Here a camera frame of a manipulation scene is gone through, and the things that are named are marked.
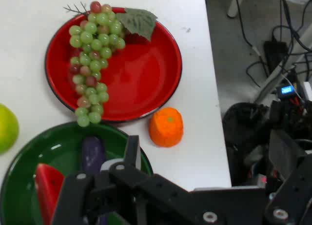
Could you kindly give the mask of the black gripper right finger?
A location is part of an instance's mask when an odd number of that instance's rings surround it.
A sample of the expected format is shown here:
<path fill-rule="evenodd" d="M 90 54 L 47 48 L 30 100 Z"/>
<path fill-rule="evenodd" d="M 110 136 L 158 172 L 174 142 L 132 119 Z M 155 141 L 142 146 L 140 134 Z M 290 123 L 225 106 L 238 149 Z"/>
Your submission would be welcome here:
<path fill-rule="evenodd" d="M 283 184 L 265 208 L 266 225 L 310 225 L 305 218 L 312 201 L 312 155 L 283 130 L 270 134 L 269 160 Z"/>

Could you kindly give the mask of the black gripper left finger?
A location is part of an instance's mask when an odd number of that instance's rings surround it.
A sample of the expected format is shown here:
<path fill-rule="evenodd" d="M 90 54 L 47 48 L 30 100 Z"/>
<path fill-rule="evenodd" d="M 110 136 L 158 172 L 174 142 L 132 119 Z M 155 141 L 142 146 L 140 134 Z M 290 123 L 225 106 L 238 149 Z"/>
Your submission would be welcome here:
<path fill-rule="evenodd" d="M 54 225 L 95 225 L 117 213 L 132 225 L 193 225 L 191 195 L 167 179 L 136 168 L 139 137 L 129 136 L 124 160 L 98 174 L 78 172 L 65 178 L 52 218 Z"/>

